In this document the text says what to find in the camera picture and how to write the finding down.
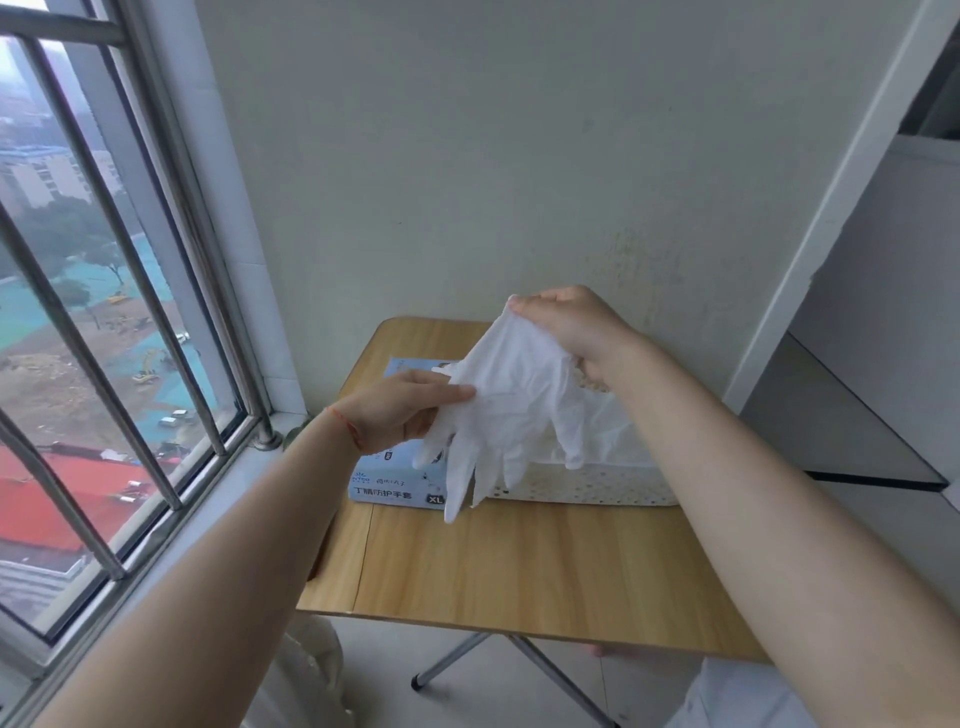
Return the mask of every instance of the red roof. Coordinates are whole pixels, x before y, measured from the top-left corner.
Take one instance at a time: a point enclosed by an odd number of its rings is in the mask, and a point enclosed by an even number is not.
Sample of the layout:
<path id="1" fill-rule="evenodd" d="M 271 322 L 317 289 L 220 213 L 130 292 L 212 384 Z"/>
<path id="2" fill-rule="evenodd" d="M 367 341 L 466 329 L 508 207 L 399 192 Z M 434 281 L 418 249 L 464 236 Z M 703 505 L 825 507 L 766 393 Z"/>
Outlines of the red roof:
<path id="1" fill-rule="evenodd" d="M 154 486 L 146 471 L 129 463 L 94 460 L 72 455 L 44 453 L 44 459 L 84 509 L 100 535 L 109 540 L 142 505 L 117 498 L 131 480 L 145 485 L 140 493 L 151 495 Z M 6 448 L 0 447 L 0 539 L 65 551 L 83 548 L 51 500 Z"/>

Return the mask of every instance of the forearm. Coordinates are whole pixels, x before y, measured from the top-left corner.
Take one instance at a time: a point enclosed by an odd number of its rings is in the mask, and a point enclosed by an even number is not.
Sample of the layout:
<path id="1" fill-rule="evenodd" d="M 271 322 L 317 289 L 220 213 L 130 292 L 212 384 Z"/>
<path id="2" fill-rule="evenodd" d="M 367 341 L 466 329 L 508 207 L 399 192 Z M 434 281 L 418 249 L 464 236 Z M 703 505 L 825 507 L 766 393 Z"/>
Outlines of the forearm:
<path id="1" fill-rule="evenodd" d="M 317 418 L 107 632 L 36 726 L 237 726 L 356 460 L 343 424 Z"/>
<path id="2" fill-rule="evenodd" d="M 732 599 L 824 724 L 960 714 L 960 627 L 886 546 L 671 357 L 637 338 L 610 383 Z"/>

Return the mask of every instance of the white glove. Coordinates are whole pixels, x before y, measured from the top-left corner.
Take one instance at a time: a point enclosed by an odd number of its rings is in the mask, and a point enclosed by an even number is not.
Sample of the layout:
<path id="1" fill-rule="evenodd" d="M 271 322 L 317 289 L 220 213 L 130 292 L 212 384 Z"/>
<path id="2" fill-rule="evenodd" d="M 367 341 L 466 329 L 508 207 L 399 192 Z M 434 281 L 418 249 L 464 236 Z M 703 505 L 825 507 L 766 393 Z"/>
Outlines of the white glove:
<path id="1" fill-rule="evenodd" d="M 467 357 L 444 369 L 451 384 L 477 388 L 472 400 L 440 408 L 414 461 L 422 468 L 449 447 L 446 522 L 456 518 L 474 471 L 473 505 L 493 492 L 501 474 L 508 490 L 516 485 L 551 425 L 566 466 L 583 466 L 584 395 L 574 364 L 553 336 L 504 308 Z"/>

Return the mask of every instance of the dirt ground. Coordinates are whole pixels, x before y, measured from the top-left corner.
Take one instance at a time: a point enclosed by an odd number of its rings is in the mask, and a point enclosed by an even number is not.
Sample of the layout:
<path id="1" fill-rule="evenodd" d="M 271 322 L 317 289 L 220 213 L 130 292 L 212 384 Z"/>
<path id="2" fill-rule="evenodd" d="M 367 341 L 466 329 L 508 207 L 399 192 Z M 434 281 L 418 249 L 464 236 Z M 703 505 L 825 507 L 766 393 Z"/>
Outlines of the dirt ground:
<path id="1" fill-rule="evenodd" d="M 153 319 L 142 328 L 135 328 L 139 320 L 149 316 L 140 299 L 98 303 L 91 310 L 100 323 L 99 329 L 85 310 L 72 311 L 71 316 L 101 365 L 156 331 Z M 174 331 L 182 331 L 177 305 L 166 302 L 164 310 Z M 156 410 L 158 419 L 173 409 L 154 402 L 154 396 L 163 380 L 177 373 L 166 369 L 158 358 L 151 367 L 159 379 L 150 384 L 136 384 L 130 376 L 110 379 L 135 420 L 148 409 Z M 126 439 L 53 326 L 0 350 L 0 406 L 35 445 L 60 441 L 131 454 Z M 200 440 L 200 432 L 198 425 L 184 426 L 172 429 L 170 439 L 193 444 Z"/>

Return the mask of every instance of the white perforated box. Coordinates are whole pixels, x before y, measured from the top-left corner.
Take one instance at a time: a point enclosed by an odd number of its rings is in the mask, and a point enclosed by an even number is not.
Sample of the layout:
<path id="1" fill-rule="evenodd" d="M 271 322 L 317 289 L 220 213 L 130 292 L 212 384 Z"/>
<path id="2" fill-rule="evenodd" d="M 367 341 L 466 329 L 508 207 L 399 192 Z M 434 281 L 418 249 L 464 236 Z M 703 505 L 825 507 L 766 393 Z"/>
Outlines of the white perforated box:
<path id="1" fill-rule="evenodd" d="M 502 485 L 493 497 L 596 505 L 676 505 L 677 497 L 657 468 L 591 465 L 575 471 L 563 465 L 531 463 L 510 491 Z"/>

